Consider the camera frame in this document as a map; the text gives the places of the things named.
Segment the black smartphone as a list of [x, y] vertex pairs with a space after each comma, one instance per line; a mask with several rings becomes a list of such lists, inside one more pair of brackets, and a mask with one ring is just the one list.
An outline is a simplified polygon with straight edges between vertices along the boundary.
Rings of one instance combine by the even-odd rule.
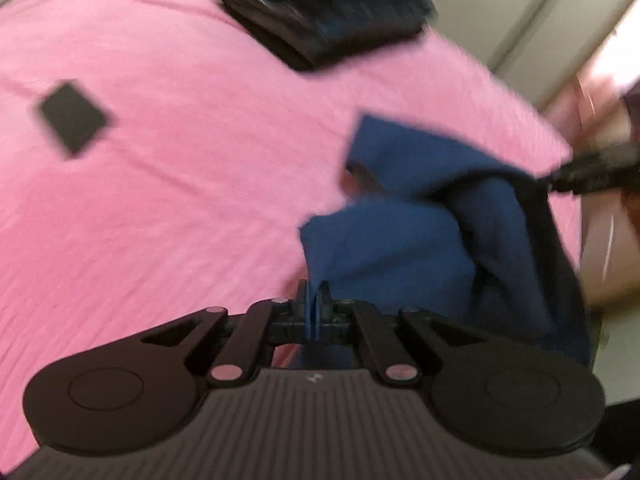
[[78, 157], [111, 125], [111, 114], [74, 80], [59, 81], [36, 107], [52, 138]]

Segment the folded dark clothes stack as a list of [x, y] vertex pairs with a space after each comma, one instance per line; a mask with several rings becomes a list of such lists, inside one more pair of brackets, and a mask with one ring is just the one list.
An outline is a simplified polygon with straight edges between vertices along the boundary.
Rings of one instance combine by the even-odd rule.
[[432, 0], [218, 0], [263, 47], [296, 72], [416, 39]]

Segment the pink bed blanket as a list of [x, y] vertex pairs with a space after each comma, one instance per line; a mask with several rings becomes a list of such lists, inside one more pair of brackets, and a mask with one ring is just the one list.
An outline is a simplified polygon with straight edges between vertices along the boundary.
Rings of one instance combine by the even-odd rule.
[[[112, 118], [68, 157], [36, 107], [74, 80]], [[291, 70], [213, 0], [12, 0], [1, 9], [1, 467], [35, 449], [32, 376], [220, 304], [283, 296], [299, 227], [341, 208], [363, 113], [533, 174], [567, 145], [436, 34]]]

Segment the navy blue t-shirt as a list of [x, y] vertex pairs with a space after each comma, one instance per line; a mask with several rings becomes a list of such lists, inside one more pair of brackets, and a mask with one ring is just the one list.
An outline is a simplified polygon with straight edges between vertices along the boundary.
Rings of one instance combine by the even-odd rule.
[[308, 298], [422, 308], [588, 364], [578, 278], [535, 178], [449, 136], [364, 116], [341, 210], [300, 230]]

